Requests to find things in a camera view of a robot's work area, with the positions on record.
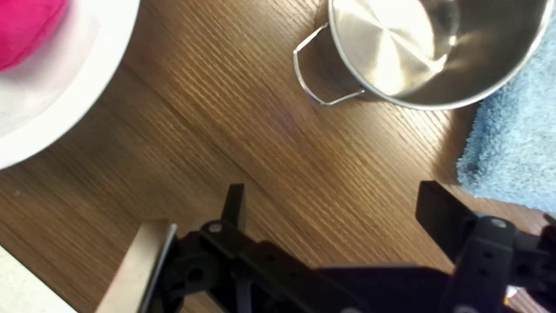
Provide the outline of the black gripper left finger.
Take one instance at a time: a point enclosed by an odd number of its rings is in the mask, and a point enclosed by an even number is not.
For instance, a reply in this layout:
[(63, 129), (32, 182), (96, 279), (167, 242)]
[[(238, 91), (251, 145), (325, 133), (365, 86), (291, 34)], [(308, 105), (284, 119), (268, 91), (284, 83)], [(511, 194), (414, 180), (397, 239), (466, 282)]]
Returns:
[(232, 185), (219, 220), (200, 229), (207, 251), (245, 251), (252, 241), (245, 236), (245, 187)]

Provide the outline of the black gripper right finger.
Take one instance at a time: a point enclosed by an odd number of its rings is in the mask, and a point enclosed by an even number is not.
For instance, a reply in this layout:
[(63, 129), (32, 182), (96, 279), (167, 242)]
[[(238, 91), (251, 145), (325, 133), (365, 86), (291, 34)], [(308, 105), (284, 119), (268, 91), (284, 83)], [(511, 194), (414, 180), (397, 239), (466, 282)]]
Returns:
[(450, 262), (470, 255), (478, 216), (438, 182), (419, 185), (416, 220)]

